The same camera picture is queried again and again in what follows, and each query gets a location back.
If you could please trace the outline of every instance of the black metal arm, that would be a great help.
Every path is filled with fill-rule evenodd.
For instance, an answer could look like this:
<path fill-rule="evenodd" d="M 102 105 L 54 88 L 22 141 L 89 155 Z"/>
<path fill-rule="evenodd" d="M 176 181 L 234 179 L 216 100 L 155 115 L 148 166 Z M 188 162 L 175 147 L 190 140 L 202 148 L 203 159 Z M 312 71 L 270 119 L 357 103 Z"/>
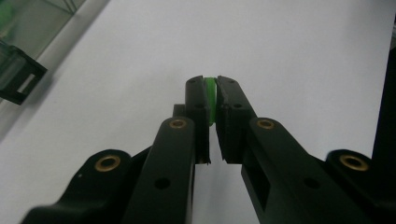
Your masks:
<path fill-rule="evenodd" d="M 395 57 L 393 51 L 389 61 Z M 194 164 L 210 163 L 211 109 L 222 157 L 242 164 L 260 223 L 392 223 L 395 64 L 387 72 L 373 160 L 342 149 L 320 161 L 279 122 L 257 118 L 235 80 L 217 78 L 217 106 L 210 108 L 203 78 L 194 77 L 186 104 L 175 105 L 152 147 L 132 158 L 112 149 L 93 155 L 59 202 L 33 209 L 22 223 L 191 223 Z"/>

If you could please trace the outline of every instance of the transparent plastic container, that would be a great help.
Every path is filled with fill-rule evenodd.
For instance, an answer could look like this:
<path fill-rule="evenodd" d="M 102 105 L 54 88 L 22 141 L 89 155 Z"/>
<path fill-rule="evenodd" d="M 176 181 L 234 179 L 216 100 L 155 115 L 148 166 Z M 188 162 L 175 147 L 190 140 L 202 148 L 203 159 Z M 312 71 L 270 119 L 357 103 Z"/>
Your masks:
<path fill-rule="evenodd" d="M 85 0 L 0 0 L 0 38 L 36 59 Z"/>

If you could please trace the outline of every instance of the white surface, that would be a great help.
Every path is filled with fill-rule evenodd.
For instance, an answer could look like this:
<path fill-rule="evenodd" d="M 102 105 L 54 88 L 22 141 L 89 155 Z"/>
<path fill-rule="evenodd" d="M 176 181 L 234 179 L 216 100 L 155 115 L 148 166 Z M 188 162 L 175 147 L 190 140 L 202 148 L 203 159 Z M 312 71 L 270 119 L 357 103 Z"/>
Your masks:
<path fill-rule="evenodd" d="M 1 136 L 0 223 L 57 201 L 92 154 L 151 145 L 199 75 L 238 80 L 259 116 L 320 159 L 337 148 L 370 156 L 395 10 L 391 0 L 111 1 Z M 193 223 L 258 223 L 215 132 L 211 146 Z"/>

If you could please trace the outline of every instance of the bolt hole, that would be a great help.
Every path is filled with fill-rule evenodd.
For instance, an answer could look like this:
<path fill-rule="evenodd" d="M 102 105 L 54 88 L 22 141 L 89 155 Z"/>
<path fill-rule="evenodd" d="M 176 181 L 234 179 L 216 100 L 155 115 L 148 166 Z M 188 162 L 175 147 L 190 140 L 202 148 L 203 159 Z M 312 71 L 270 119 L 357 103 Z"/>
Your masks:
<path fill-rule="evenodd" d="M 369 169 L 369 165 L 367 164 L 367 162 L 359 157 L 352 155 L 341 155 L 340 162 L 349 169 L 356 171 L 367 171 Z"/>
<path fill-rule="evenodd" d="M 159 178 L 154 182 L 156 189 L 167 189 L 171 185 L 171 181 L 168 178 Z"/>
<path fill-rule="evenodd" d="M 320 184 L 316 179 L 313 178 L 306 178 L 304 179 L 304 183 L 306 184 L 307 187 L 311 189 L 318 189 L 320 188 Z"/>
<path fill-rule="evenodd" d="M 187 125 L 186 121 L 183 119 L 174 119 L 170 122 L 169 124 L 171 126 L 171 128 L 174 129 L 181 129 L 184 128 L 184 126 Z"/>
<path fill-rule="evenodd" d="M 101 166 L 112 166 L 114 165 L 114 163 L 116 163 L 116 160 L 114 158 L 107 158 L 105 160 L 103 160 L 100 165 Z"/>
<path fill-rule="evenodd" d="M 268 119 L 261 119 L 257 121 L 257 125 L 264 129 L 273 129 L 275 127 L 275 124 Z"/>
<path fill-rule="evenodd" d="M 121 163 L 121 159 L 115 155 L 102 157 L 95 164 L 95 169 L 99 172 L 108 172 L 116 169 Z"/>

